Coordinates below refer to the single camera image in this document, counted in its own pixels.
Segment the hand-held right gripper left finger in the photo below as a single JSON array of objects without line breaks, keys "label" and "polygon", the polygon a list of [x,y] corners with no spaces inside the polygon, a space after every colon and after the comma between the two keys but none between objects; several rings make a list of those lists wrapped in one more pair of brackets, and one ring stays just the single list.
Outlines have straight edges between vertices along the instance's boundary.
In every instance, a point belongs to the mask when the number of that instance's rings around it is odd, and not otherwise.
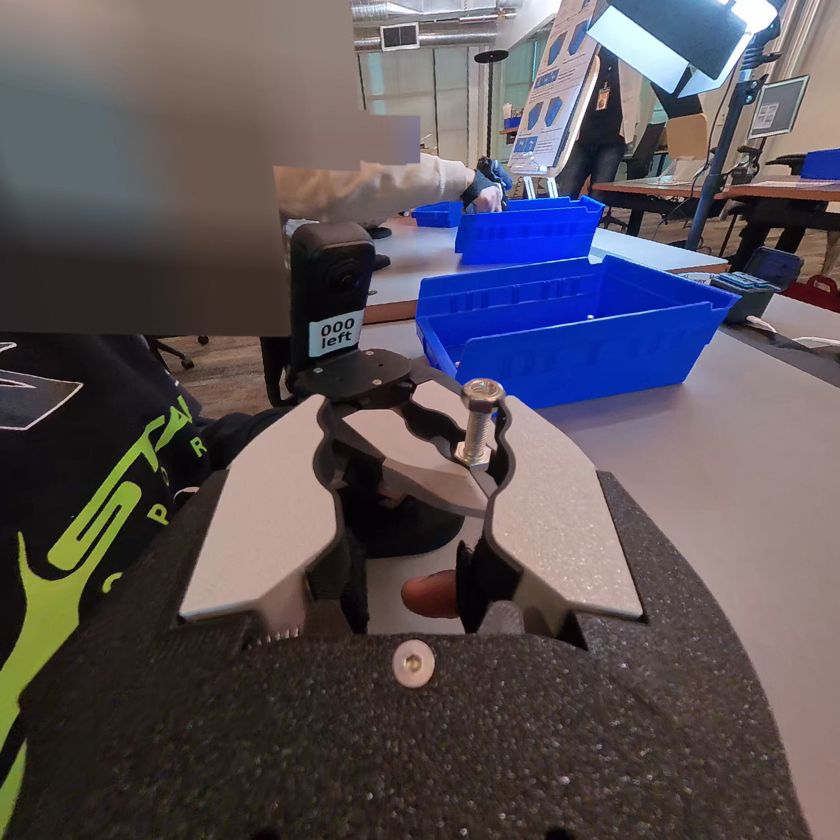
[{"label": "hand-held right gripper left finger", "polygon": [[327,397],[307,397],[226,468],[180,604],[186,623],[249,614],[261,640],[287,640],[326,603],[342,633],[367,634],[364,554],[333,487],[334,419]]}]

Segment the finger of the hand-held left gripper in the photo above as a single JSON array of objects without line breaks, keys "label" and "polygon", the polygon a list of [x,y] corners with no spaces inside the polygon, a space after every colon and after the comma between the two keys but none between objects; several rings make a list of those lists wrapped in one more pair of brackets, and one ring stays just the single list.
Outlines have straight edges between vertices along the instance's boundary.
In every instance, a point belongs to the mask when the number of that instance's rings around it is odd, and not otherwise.
[{"label": "finger of the hand-held left gripper", "polygon": [[[492,449],[490,463],[511,462],[506,445],[499,441],[495,423],[498,414],[503,423],[507,419],[506,397],[492,417],[495,433],[489,441]],[[461,391],[457,395],[440,381],[427,381],[418,385],[407,404],[409,429],[421,438],[435,443],[440,453],[454,463],[458,463],[455,459],[456,446],[466,437],[467,417],[467,409],[461,401]]]},{"label": "finger of the hand-held left gripper", "polygon": [[383,456],[382,476],[388,490],[459,516],[484,517],[488,497],[469,469],[412,434],[396,412],[353,413],[349,427]]}]

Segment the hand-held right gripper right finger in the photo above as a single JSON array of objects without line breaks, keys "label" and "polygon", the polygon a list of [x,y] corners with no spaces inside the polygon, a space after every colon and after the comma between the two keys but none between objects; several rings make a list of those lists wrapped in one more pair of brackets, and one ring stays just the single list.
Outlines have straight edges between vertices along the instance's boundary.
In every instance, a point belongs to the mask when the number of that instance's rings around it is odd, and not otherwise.
[{"label": "hand-held right gripper right finger", "polygon": [[499,405],[497,488],[481,537],[456,566],[458,612],[475,634],[509,602],[539,634],[559,637],[570,615],[639,623],[637,591],[599,475],[569,437],[509,395]]}]

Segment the silver hex bolt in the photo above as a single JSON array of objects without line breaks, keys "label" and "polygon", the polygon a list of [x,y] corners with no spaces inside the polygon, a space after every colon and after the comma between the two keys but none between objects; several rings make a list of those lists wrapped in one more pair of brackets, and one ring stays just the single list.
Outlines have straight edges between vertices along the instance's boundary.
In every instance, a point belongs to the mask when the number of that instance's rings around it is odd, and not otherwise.
[{"label": "silver hex bolt", "polygon": [[489,441],[495,433],[492,420],[498,401],[468,402],[465,440],[457,444],[455,459],[468,469],[488,467],[492,454]]}]

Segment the person's left forearm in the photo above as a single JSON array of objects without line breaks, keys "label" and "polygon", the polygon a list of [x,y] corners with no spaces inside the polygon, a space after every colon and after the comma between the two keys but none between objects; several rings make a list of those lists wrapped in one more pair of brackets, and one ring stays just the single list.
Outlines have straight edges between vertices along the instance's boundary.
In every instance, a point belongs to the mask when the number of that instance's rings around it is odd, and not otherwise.
[{"label": "person's left forearm", "polygon": [[232,413],[215,420],[198,417],[196,428],[209,455],[210,469],[229,467],[253,439],[292,409],[293,406],[271,407],[254,415]]}]

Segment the black office chair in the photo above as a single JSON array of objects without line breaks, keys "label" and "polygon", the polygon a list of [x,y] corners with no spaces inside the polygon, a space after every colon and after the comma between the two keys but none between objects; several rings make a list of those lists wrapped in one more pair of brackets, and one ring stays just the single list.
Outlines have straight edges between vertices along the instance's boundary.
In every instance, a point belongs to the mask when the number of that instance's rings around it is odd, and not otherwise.
[{"label": "black office chair", "polygon": [[169,368],[168,358],[172,357],[177,360],[184,371],[190,371],[195,368],[195,361],[193,357],[184,352],[180,346],[174,346],[173,341],[186,341],[188,337],[169,336],[169,335],[145,335],[144,339],[147,342],[153,357],[164,368]]}]

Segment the black printed shirt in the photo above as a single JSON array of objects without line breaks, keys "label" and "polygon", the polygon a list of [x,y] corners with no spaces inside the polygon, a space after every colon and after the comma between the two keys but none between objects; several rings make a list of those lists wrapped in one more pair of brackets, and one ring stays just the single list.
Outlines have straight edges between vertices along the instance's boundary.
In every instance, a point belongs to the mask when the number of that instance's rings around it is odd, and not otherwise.
[{"label": "black printed shirt", "polygon": [[26,687],[214,473],[202,408],[142,336],[2,332],[1,821]]}]

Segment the black floor lamp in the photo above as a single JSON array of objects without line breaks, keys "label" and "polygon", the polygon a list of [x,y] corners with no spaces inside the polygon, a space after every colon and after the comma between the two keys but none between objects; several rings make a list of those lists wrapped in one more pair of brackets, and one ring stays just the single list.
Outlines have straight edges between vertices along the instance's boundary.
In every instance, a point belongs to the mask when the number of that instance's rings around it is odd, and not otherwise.
[{"label": "black floor lamp", "polygon": [[495,68],[509,57],[508,51],[504,49],[489,49],[478,53],[474,61],[478,65],[486,68],[487,86],[486,86],[486,147],[485,156],[491,157],[492,154],[492,126],[494,119],[494,89],[495,89]]}]

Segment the black and blue device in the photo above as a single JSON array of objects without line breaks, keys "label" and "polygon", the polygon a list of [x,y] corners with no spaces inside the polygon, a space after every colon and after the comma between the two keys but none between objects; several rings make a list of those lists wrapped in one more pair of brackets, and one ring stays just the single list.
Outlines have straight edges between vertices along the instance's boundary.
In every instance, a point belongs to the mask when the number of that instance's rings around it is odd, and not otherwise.
[{"label": "black and blue device", "polygon": [[749,317],[761,319],[773,296],[781,293],[780,287],[745,272],[713,275],[710,285],[738,297],[724,319],[727,324],[742,324]]}]

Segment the roll-up banner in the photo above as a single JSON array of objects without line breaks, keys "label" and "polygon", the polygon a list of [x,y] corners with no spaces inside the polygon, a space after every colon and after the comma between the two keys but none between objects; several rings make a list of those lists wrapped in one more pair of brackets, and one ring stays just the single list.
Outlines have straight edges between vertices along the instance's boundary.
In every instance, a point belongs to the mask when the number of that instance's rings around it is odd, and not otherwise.
[{"label": "roll-up banner", "polygon": [[560,4],[509,156],[513,176],[556,176],[571,155],[598,73],[597,43],[587,34],[596,6]]}]

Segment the dark blue bag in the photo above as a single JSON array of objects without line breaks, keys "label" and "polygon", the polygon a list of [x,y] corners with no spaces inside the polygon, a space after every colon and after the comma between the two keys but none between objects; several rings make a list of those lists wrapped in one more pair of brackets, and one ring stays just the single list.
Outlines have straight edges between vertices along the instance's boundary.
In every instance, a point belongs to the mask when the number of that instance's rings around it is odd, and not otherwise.
[{"label": "dark blue bag", "polygon": [[803,265],[804,260],[797,254],[762,246],[755,249],[742,272],[771,284],[782,293],[798,280]]}]

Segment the red bag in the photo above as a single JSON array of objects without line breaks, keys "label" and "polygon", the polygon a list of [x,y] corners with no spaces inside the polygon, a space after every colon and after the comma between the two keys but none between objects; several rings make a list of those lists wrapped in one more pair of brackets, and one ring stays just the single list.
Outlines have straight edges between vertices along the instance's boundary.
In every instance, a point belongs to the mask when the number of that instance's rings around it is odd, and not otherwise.
[{"label": "red bag", "polygon": [[784,295],[826,311],[839,313],[839,282],[834,278],[815,275],[789,285]]}]

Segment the wooden chair back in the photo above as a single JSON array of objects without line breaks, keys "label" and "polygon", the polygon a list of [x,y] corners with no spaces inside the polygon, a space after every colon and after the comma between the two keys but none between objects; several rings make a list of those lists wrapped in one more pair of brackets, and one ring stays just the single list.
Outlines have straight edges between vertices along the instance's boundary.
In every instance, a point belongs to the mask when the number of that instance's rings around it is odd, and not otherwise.
[{"label": "wooden chair back", "polygon": [[705,113],[669,118],[665,124],[665,144],[671,163],[693,161],[702,165],[707,159],[708,123]]}]

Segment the long wooden desk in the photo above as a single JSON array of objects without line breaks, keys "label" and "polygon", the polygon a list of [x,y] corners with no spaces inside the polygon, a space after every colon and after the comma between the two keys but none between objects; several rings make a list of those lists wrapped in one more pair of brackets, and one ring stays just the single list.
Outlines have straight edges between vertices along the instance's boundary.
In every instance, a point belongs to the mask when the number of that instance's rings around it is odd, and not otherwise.
[{"label": "long wooden desk", "polygon": [[[628,182],[599,184],[609,207],[631,212],[627,232],[637,236],[645,214],[661,217],[687,218],[700,200],[699,187],[671,185],[643,179]],[[762,247],[769,232],[782,229],[776,249],[795,253],[808,230],[836,234],[839,214],[830,205],[839,202],[838,182],[818,182],[798,177],[780,182],[752,182],[735,185],[719,192],[712,200],[711,210],[723,208],[726,201],[747,207],[747,224],[738,249],[728,257],[731,268],[742,270],[753,252]]]}]

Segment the studio light on stand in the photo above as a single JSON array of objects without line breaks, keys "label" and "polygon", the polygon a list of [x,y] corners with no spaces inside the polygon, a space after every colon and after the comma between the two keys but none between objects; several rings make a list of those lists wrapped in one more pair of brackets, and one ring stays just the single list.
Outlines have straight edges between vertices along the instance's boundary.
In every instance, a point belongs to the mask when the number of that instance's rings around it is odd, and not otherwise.
[{"label": "studio light on stand", "polygon": [[667,93],[679,98],[738,82],[729,99],[714,155],[703,181],[686,248],[696,250],[723,185],[723,168],[742,111],[763,84],[753,72],[778,59],[765,46],[781,32],[784,1],[597,2],[587,34]]}]

